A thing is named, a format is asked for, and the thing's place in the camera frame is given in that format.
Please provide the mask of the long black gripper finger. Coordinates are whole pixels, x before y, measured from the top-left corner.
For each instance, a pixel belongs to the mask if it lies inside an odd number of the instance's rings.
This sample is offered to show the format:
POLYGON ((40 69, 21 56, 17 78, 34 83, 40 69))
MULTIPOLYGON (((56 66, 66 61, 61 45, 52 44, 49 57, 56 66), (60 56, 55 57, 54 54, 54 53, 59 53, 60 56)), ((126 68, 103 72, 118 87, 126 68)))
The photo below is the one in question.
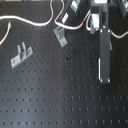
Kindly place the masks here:
POLYGON ((110 82, 110 32, 107 13, 100 14, 99 46, 99 80, 107 84, 110 82))

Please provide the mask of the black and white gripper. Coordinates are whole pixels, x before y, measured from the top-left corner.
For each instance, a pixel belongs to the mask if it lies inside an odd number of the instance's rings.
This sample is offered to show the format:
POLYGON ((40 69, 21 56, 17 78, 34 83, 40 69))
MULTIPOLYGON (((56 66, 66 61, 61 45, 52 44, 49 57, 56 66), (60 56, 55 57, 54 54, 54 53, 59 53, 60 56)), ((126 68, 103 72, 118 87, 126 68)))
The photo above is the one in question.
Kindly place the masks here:
POLYGON ((111 9, 116 6, 115 0, 90 0, 91 9, 91 34, 99 30, 99 14, 110 13, 111 9))

